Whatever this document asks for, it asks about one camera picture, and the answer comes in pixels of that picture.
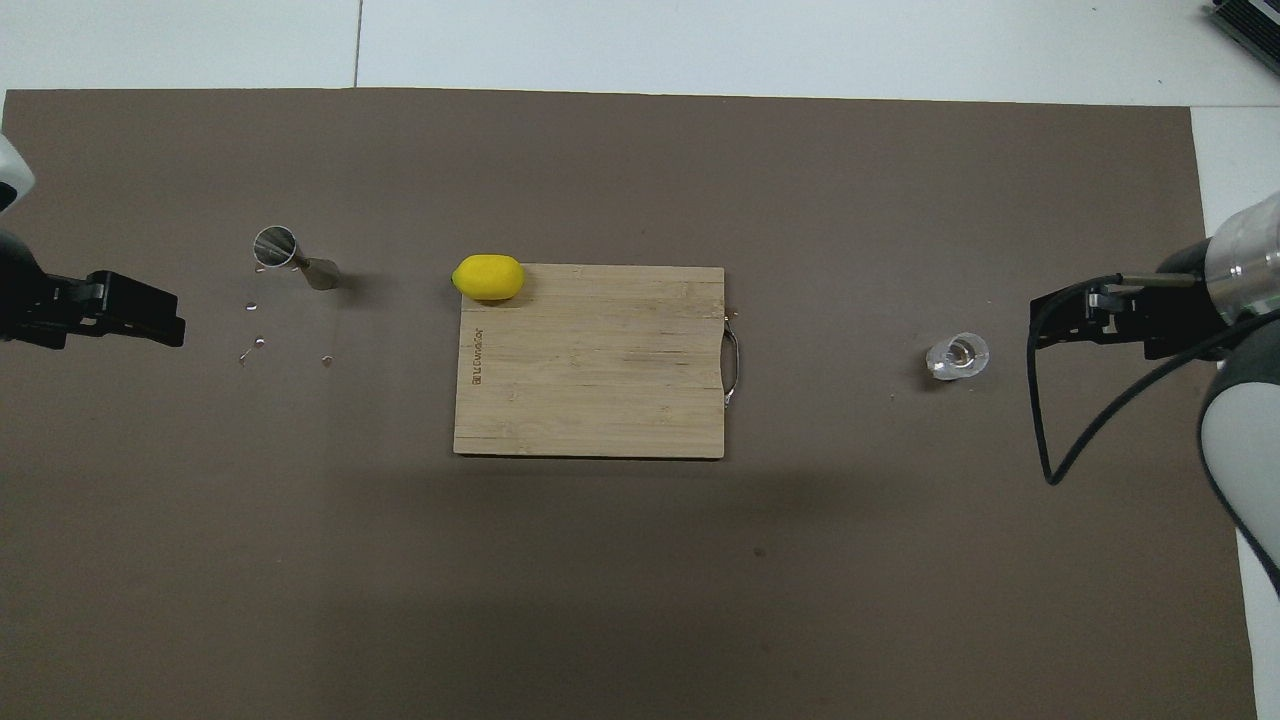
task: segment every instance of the yellow lemon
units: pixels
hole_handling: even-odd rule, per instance
[[[471,300],[507,300],[525,286],[525,269],[511,255],[472,255],[453,270],[453,287]]]

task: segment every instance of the bamboo cutting board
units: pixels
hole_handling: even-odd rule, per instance
[[[453,451],[724,456],[724,269],[525,264],[462,299]]]

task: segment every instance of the cutting board handle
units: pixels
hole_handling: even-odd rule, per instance
[[[728,407],[728,402],[733,400],[733,391],[737,389],[737,377],[739,368],[742,364],[742,351],[737,345],[737,334],[733,332],[733,325],[728,324],[728,315],[724,315],[724,340],[733,346],[733,382],[724,388],[724,407]]]

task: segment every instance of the clear glass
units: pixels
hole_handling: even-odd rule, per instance
[[[945,340],[924,355],[924,364],[940,380],[959,380],[980,373],[991,360],[987,341],[974,333],[960,333]]]

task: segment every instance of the metal jigger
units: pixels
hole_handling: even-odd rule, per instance
[[[342,281],[333,260],[312,260],[298,249],[298,240],[289,228],[271,225],[253,238],[253,259],[264,268],[302,270],[314,290],[333,290]]]

